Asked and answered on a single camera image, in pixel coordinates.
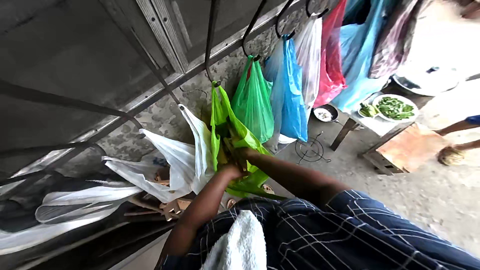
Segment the wire stand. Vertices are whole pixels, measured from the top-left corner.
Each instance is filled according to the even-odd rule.
[[[300,164],[302,160],[308,162],[316,162],[321,159],[325,160],[325,162],[332,161],[324,158],[324,147],[317,140],[318,136],[321,134],[322,133],[319,133],[315,138],[308,137],[308,141],[306,143],[299,140],[295,142],[295,152],[300,157],[300,160],[297,162],[297,164]]]

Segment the green plastic bag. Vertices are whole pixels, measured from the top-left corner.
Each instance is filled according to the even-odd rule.
[[[270,155],[267,149],[265,149],[260,141],[248,130],[240,120],[237,119],[230,106],[227,93],[222,88],[218,87],[221,100],[218,97],[214,85],[216,81],[212,82],[212,119],[210,124],[212,125],[212,155],[213,155],[213,167],[217,171],[218,166],[218,152],[220,149],[221,136],[218,134],[220,129],[224,128],[227,124],[227,119],[230,120],[231,128],[233,128],[239,135],[240,140],[233,144],[234,148],[249,147],[262,154]],[[247,162],[247,170],[251,174],[241,181],[231,183],[228,185],[227,192],[239,196],[246,197],[247,193],[255,194],[272,199],[283,199],[283,197],[266,193],[262,188],[262,184],[267,180],[268,176],[257,167]]]
[[[232,110],[261,143],[273,135],[271,92],[272,83],[264,79],[259,62],[250,55],[233,96]]]

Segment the checkered shirt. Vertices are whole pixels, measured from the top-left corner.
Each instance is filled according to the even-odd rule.
[[[240,210],[262,224],[271,270],[480,270],[480,260],[466,251],[355,190],[320,208],[297,198],[243,199],[200,228],[188,254],[168,256],[159,269],[200,269]]]

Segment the forearm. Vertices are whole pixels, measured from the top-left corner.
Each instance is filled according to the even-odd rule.
[[[339,192],[349,189],[347,185],[321,172],[268,155],[257,154],[248,160],[293,195],[316,205],[325,204]]]
[[[203,187],[168,236],[160,255],[160,263],[166,255],[182,256],[188,252],[200,226],[217,215],[225,188],[233,178],[228,170],[224,170],[215,174]]]
[[[229,182],[230,179],[225,177],[224,172],[215,174],[182,214],[177,225],[199,228],[211,220],[218,213],[218,206]]]

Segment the foot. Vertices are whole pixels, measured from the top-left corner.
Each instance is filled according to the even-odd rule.
[[[461,165],[465,160],[465,152],[456,148],[456,145],[443,148],[438,154],[438,162],[443,165]]]

